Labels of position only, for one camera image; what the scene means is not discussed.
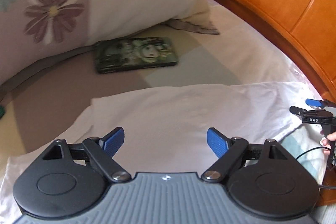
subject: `smartphone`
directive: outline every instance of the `smartphone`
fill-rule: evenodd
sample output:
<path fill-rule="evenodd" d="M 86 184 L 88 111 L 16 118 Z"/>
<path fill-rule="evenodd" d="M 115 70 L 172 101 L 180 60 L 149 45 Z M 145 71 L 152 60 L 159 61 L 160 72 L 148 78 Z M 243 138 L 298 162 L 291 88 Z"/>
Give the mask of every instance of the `smartphone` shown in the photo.
<path fill-rule="evenodd" d="M 178 61 L 168 37 L 113 39 L 95 45 L 98 73 L 174 66 Z"/>

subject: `bed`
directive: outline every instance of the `bed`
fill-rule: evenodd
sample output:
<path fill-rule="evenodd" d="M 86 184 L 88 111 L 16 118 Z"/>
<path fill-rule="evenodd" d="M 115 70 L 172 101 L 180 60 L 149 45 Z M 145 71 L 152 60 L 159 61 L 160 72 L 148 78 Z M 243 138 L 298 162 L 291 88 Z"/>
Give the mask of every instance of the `bed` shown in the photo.
<path fill-rule="evenodd" d="M 186 32 L 163 24 L 136 35 L 183 41 L 174 42 L 180 58 L 175 68 L 97 75 L 93 54 L 84 47 L 81 54 L 41 70 L 11 89 L 1 102 L 6 115 L 0 121 L 0 134 L 12 133 L 1 135 L 2 174 L 9 156 L 34 151 L 57 138 L 90 106 L 92 98 L 158 86 L 297 81 L 307 84 L 315 98 L 321 95 L 335 100 L 335 0 L 207 2 L 220 35 Z M 316 130 L 299 128 L 282 144 L 297 156 L 318 145 Z M 310 157 L 307 155 L 305 167 L 321 182 L 324 161 L 309 165 Z"/>

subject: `metal screw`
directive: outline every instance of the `metal screw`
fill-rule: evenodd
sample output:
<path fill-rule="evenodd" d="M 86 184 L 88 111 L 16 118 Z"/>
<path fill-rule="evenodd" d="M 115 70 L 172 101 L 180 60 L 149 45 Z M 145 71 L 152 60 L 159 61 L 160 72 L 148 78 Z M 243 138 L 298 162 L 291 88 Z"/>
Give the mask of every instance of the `metal screw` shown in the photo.
<path fill-rule="evenodd" d="M 122 182 L 122 181 L 130 180 L 132 177 L 129 173 L 125 171 L 118 171 L 112 175 L 112 178 L 114 180 Z"/>
<path fill-rule="evenodd" d="M 216 180 L 221 177 L 221 173 L 218 171 L 207 171 L 203 174 L 203 176 L 207 180 Z"/>

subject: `triangular cutout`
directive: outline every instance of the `triangular cutout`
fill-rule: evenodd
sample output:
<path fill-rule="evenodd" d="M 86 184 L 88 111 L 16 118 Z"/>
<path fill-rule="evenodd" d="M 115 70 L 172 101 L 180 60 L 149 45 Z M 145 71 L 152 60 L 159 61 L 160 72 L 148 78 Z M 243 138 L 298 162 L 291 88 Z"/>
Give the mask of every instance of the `triangular cutout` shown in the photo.
<path fill-rule="evenodd" d="M 56 160 L 62 159 L 62 148 L 59 145 L 55 145 L 50 151 L 43 157 L 43 160 Z"/>
<path fill-rule="evenodd" d="M 286 160 L 286 156 L 276 147 L 271 146 L 269 150 L 269 158 L 277 160 Z"/>

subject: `purple flower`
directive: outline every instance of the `purple flower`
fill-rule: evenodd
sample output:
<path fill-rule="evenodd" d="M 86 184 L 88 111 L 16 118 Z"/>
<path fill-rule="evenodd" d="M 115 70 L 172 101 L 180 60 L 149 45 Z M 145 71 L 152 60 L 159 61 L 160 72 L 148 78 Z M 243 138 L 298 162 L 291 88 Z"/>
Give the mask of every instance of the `purple flower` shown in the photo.
<path fill-rule="evenodd" d="M 76 28 L 75 17 L 84 11 L 77 0 L 28 0 L 32 6 L 25 10 L 27 17 L 33 18 L 25 28 L 25 34 L 34 35 L 34 42 L 62 42 L 65 32 Z"/>

